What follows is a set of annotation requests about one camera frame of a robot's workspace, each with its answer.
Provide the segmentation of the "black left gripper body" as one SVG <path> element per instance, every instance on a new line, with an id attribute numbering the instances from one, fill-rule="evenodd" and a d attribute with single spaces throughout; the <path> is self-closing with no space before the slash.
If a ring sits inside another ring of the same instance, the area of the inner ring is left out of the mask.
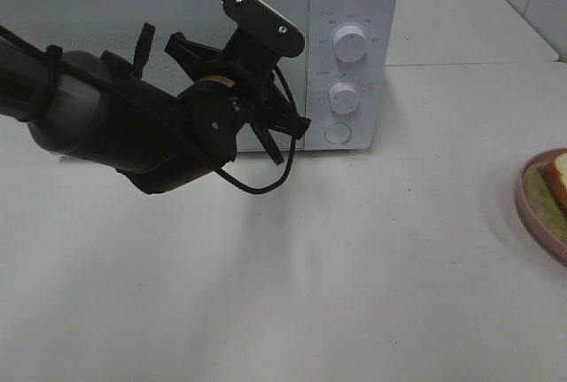
<path id="1" fill-rule="evenodd" d="M 291 99 L 275 84 L 281 57 L 257 40 L 231 40 L 223 50 L 205 47 L 195 76 L 229 78 L 236 83 L 239 100 L 257 127 L 291 129 Z"/>

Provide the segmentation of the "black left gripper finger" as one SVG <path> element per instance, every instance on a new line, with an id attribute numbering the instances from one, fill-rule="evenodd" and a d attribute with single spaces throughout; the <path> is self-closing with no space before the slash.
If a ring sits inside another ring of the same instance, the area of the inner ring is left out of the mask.
<path id="1" fill-rule="evenodd" d="M 284 157 L 271 132 L 287 135 L 291 139 L 291 144 L 295 145 L 296 141 L 305 135 L 310 124 L 309 118 L 300 116 L 291 109 L 283 111 L 268 109 L 266 112 L 252 113 L 252 132 L 276 165 L 282 164 Z"/>
<path id="2" fill-rule="evenodd" d="M 169 37 L 165 53 L 191 79 L 226 74 L 226 71 L 220 66 L 221 50 L 190 41 L 181 32 L 174 33 Z"/>

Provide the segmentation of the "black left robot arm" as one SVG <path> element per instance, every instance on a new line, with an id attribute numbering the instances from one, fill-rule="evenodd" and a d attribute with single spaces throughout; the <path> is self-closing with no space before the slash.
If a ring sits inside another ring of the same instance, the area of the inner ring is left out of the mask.
<path id="1" fill-rule="evenodd" d="M 165 48 L 190 77 L 171 95 L 143 78 L 155 28 L 145 24 L 135 56 L 38 49 L 1 32 L 1 112 L 24 123 L 44 150 L 113 168 L 147 194 L 204 175 L 225 175 L 237 135 L 250 127 L 268 156 L 290 168 L 275 133 L 300 140 L 301 116 L 278 65 L 299 55 L 303 35 L 282 22 L 238 27 L 222 49 L 169 37 Z"/>

